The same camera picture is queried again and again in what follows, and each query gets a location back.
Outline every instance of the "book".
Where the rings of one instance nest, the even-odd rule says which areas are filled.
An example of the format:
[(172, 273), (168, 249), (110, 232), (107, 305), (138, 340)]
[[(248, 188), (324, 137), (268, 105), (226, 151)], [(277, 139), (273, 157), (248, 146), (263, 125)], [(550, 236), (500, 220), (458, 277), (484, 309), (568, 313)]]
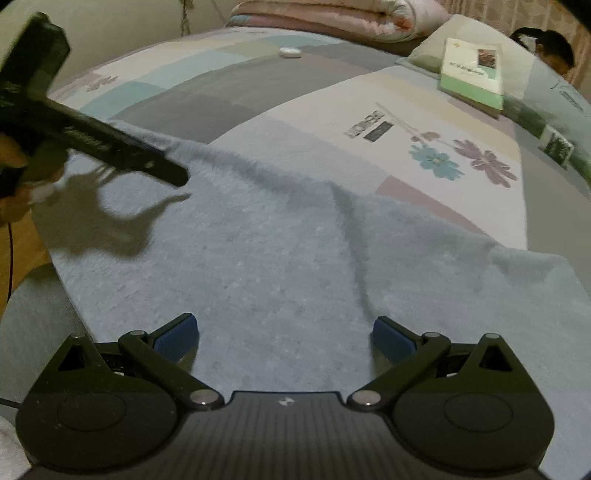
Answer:
[(503, 110), (502, 47), (446, 41), (440, 90), (498, 118)]

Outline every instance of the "pink blanket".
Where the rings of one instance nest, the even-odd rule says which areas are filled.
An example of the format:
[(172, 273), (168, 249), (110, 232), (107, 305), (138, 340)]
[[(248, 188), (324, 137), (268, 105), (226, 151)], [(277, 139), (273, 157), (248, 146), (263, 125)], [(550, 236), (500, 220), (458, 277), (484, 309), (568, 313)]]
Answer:
[(437, 0), (247, 0), (232, 15), (294, 18), (382, 42), (427, 37), (450, 18)]

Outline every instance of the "pillow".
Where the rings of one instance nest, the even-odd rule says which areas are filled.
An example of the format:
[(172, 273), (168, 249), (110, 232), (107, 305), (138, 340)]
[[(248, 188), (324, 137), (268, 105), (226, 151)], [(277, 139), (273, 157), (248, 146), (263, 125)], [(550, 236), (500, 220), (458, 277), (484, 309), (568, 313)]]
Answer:
[(407, 61), (440, 73), (448, 38), (499, 44), (503, 56), (503, 115), (540, 138), (546, 124), (575, 147), (570, 164), (591, 186), (591, 105), (564, 78), (509, 37), (463, 15), (454, 15), (408, 56)]
[(575, 147), (570, 164), (591, 186), (591, 105), (564, 78), (534, 60), (521, 99), (505, 95), (503, 115), (537, 138), (550, 124)]
[(535, 55), (498, 30), (463, 15), (453, 15), (412, 51), (408, 61), (417, 67), (439, 73), (443, 64), (445, 42), (450, 37), (473, 43), (499, 44), (503, 52), (505, 94), (516, 99), (523, 98), (536, 59)]

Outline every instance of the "wooden floor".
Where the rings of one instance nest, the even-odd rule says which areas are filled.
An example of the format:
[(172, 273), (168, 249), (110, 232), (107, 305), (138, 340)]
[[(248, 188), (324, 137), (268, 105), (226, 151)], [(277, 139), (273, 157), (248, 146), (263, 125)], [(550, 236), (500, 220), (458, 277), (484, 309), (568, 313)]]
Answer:
[[(35, 230), (31, 214), (23, 220), (12, 224), (14, 242), (14, 272), (12, 290), (14, 291), (22, 278), (33, 268), (50, 262), (49, 255)], [(0, 228), (0, 317), (6, 307), (10, 272), (10, 243), (8, 227)]]

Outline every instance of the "black handheld tool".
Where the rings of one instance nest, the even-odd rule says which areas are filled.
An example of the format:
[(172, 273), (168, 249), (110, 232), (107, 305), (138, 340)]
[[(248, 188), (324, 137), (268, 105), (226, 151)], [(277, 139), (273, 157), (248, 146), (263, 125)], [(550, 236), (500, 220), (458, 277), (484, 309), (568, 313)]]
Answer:
[(68, 148), (120, 170), (141, 171), (177, 187), (185, 185), (187, 170), (166, 159), (159, 149), (47, 98), (69, 53), (63, 30), (38, 12), (4, 58), (0, 131), (16, 138), (30, 159), (26, 168), (3, 169), (0, 198), (14, 194), (20, 183), (46, 179), (60, 169)]
[(24, 480), (547, 480), (543, 396), (497, 334), (456, 344), (387, 317), (393, 363), (336, 392), (237, 391), (228, 403), (176, 362), (199, 338), (183, 314), (114, 343), (70, 337), (20, 407)]

